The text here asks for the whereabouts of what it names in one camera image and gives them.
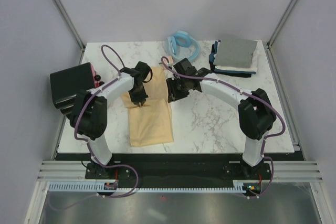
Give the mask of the black pink drawer organizer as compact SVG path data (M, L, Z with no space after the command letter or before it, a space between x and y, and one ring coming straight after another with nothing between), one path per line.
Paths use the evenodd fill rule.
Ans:
M95 89L101 84L101 76L89 62L51 73L52 102L63 115L69 116L77 93L80 90Z

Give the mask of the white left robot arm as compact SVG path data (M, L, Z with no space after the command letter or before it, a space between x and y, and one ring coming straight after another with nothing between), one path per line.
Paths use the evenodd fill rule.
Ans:
M124 67L114 80L89 91L81 90L75 97L69 119L74 138L86 143L91 159L98 164L97 173L103 178L111 178L115 173L115 165L110 162L112 153L104 135L108 106L125 92L129 93L134 105L144 105L148 98L143 86L147 76L153 76L148 65Z

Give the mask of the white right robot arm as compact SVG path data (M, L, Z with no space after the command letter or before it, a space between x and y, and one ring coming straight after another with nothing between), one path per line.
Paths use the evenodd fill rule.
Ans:
M205 68L199 71L193 69L191 76L178 73L170 67L166 69L174 74L173 79L167 80L171 101L186 98L189 91L196 90L212 95L236 109L240 130L245 135L244 163L240 166L240 172L245 178L254 178L264 158L266 139L283 133L269 133L276 119L282 120L282 117L272 107L267 93L260 88L255 91L241 89L217 78Z

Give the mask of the aluminium frame post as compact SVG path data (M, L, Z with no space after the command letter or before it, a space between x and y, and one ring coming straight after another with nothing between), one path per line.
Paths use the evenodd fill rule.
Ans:
M83 40L80 38L79 33L77 32L68 12L66 11L63 3L61 0L52 0L52 2L54 3L55 7L57 8L61 18L63 19L63 21L65 22L68 30L70 31L72 37L74 38L76 44L78 45L78 47L80 48L81 52L84 52L85 50L85 45L83 43Z
M284 28L288 18L290 17L291 13L293 12L294 8L298 4L299 0L290 0L284 13L282 14L275 30L272 32L270 39L265 43L266 48L270 50L275 43L276 39L278 38L280 32Z

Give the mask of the aluminium frame post right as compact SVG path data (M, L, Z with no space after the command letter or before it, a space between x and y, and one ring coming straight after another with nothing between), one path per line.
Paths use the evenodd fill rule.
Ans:
M298 4L299 0L290 0L284 13L282 14L275 30L272 32L270 39L265 43L266 48L270 50L275 43L276 39L278 38L280 32L284 28L288 18L290 17L291 13L293 12L294 8Z

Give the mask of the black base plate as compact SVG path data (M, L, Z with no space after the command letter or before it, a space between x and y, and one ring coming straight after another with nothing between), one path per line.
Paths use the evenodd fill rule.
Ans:
M95 164L89 154L57 154L57 161L78 161L86 179L115 179L121 188L232 187L235 180L267 181L271 166L248 166L241 154L114 154L110 168Z

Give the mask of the yellow t shirt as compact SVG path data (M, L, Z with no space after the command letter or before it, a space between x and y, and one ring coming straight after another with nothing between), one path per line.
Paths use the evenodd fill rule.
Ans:
M172 110L168 103L168 89L162 67L153 67L153 77L144 84L148 95L143 106L131 102L128 92L121 99L128 109L130 145L143 147L173 142Z

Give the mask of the aluminium frame post left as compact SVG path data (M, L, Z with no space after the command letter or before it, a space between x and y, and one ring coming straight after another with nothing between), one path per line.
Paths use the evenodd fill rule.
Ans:
M79 33L77 32L68 12L66 11L63 3L61 0L52 0L52 2L54 3L55 7L57 8L61 18L63 19L63 21L65 22L68 30L70 31L72 37L74 38L76 44L78 45L78 47L80 48L81 52L84 52L85 50L85 45L83 43L83 40L80 38Z

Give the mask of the aluminium frame rail front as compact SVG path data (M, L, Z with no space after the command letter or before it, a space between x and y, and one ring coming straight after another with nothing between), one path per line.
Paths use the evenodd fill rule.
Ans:
M88 162L44 161L39 181L83 181L95 179L140 178L222 178L225 180L275 182L320 182L322 176L316 162L266 161L259 168L245 168L239 162L132 162L128 167L101 168Z

